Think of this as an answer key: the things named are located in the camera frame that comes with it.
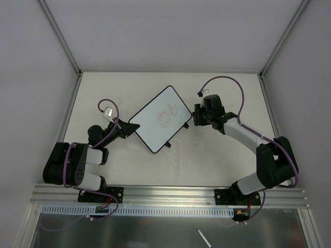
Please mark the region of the white whiteboard black frame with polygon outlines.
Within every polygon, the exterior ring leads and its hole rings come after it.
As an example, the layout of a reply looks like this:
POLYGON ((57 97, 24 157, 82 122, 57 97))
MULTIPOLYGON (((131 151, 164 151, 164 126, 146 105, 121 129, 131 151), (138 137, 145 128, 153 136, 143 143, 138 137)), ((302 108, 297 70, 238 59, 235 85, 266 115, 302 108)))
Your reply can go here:
POLYGON ((191 111, 169 85, 134 114, 129 123, 140 125, 137 136, 152 153, 158 153, 191 118, 191 111))

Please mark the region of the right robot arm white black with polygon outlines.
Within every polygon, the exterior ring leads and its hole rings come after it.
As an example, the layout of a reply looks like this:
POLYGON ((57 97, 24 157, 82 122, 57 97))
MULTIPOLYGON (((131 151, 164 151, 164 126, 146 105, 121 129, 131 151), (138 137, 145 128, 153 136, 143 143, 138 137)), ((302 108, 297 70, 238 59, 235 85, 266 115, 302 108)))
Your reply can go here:
POLYGON ((252 193, 272 189, 291 178, 298 178, 298 166, 286 137, 272 140, 258 133, 241 122, 238 115, 226 112, 216 94, 200 91, 198 96, 201 103, 194 105, 194 125, 212 126, 214 130, 240 142, 256 157, 255 172, 230 186, 229 195, 235 203, 244 204, 252 193))

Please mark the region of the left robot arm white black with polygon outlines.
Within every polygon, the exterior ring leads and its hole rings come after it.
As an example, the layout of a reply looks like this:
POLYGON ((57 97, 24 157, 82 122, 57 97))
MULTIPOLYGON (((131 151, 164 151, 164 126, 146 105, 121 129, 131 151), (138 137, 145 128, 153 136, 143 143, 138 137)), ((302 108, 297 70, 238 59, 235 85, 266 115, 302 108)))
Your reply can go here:
POLYGON ((81 203, 121 204, 124 188, 107 186, 105 178, 87 172, 86 165, 105 165, 109 156, 107 145, 117 138, 126 139, 139 127, 139 124, 121 120, 110 121, 106 129, 91 126, 87 131, 87 144, 57 142, 43 169, 44 183, 79 188, 81 203))

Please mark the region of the white marker pen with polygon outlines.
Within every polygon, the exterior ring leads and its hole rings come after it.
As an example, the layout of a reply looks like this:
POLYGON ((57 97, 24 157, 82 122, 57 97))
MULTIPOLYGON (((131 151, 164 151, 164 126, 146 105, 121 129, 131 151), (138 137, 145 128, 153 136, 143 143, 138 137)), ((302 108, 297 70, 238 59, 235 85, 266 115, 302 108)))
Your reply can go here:
POLYGON ((203 233, 197 228, 197 232, 199 233, 200 237, 204 241, 204 243, 207 245, 208 248, 212 248, 212 245, 209 243, 207 238, 203 235, 203 233))

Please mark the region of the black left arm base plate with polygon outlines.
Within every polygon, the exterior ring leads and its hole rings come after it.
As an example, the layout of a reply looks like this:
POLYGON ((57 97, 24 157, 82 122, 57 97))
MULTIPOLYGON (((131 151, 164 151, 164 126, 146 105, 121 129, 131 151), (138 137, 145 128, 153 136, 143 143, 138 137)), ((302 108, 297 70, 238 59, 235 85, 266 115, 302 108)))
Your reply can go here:
POLYGON ((80 191, 78 195, 79 203, 106 203, 108 198, 110 199, 110 203, 115 203, 115 200, 119 204, 123 203, 124 197, 124 188, 123 187, 110 187, 107 186, 105 193, 91 193, 91 192, 82 192, 80 191))

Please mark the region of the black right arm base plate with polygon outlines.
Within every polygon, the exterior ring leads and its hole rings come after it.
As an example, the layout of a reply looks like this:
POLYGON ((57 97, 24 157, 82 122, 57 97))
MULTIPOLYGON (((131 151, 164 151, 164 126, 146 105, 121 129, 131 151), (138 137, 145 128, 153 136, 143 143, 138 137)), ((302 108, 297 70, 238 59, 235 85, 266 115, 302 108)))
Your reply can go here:
POLYGON ((221 206, 260 206, 261 198, 258 192, 243 195, 240 191, 230 189, 214 189, 215 204, 221 206))

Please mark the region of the aluminium mounting rail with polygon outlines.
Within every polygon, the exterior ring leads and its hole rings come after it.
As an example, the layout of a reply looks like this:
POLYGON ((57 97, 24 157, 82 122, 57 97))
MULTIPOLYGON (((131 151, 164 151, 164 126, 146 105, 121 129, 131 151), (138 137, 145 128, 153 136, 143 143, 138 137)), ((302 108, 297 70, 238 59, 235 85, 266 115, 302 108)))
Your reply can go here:
MULTIPOLYGON (((157 207, 212 207, 220 197, 215 187, 169 187, 124 185, 122 197, 124 206, 157 207)), ((37 184, 30 199, 31 204, 75 204, 79 192, 52 184, 37 184)), ((264 207, 308 209, 310 201, 305 190, 300 188, 273 188, 267 190, 264 207)))

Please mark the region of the left aluminium frame post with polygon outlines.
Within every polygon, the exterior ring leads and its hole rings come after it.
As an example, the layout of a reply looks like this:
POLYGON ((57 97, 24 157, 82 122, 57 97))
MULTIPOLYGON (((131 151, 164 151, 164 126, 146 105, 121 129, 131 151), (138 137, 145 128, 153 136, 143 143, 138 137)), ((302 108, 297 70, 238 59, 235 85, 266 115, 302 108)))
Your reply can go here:
POLYGON ((38 5, 40 6, 43 14, 45 15, 48 23, 51 26, 51 29, 53 30, 57 40, 59 41, 66 57, 68 58, 74 72, 76 73, 77 76, 80 76, 82 71, 77 63, 77 61, 75 60, 73 53, 68 45, 68 43, 65 40, 65 37, 47 3, 47 1, 45 0, 37 0, 38 5))

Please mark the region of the aluminium frame post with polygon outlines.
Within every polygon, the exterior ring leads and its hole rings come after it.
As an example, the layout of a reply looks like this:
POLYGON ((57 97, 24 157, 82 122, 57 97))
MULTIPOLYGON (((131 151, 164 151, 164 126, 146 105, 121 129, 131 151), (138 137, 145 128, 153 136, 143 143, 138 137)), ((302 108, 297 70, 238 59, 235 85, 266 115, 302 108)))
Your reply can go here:
POLYGON ((259 77, 264 79, 268 70, 274 63, 275 59, 277 58, 280 50, 284 46, 285 42, 289 38, 291 32, 293 31, 294 27, 296 26, 297 22, 300 20, 304 12, 306 11, 308 5, 310 4, 310 0, 302 0, 299 6, 296 8, 294 14, 290 18, 288 24, 286 25, 284 31, 282 32, 280 38, 278 39, 275 47, 273 48, 270 56, 268 57, 265 65, 263 66, 262 70, 259 73, 259 77))
POLYGON ((76 73, 77 76, 80 76, 82 71, 77 63, 77 61, 75 60, 73 53, 68 45, 68 43, 65 40, 65 37, 47 3, 47 1, 45 0, 37 0, 38 5, 40 6, 43 14, 45 15, 48 23, 51 26, 51 29, 53 30, 57 40, 59 41, 66 57, 68 58, 74 72, 76 73))

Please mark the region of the right aluminium frame post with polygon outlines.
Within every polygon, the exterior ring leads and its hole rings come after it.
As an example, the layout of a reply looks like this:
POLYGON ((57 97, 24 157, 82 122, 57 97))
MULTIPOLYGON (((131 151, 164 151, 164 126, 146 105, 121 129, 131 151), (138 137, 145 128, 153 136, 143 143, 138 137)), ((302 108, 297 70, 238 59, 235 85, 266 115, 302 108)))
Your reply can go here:
POLYGON ((277 58, 280 50, 284 46, 285 42, 289 38, 291 32, 293 31, 294 27, 296 26, 297 22, 300 20, 304 12, 306 11, 308 5, 310 4, 310 0, 302 0, 299 6, 296 8, 294 14, 290 18, 288 24, 286 25, 284 31, 282 32, 280 38, 278 39, 275 47, 273 48, 270 56, 268 57, 265 65, 263 66, 262 70, 259 73, 259 77, 264 79, 268 70, 274 63, 275 59, 277 58))

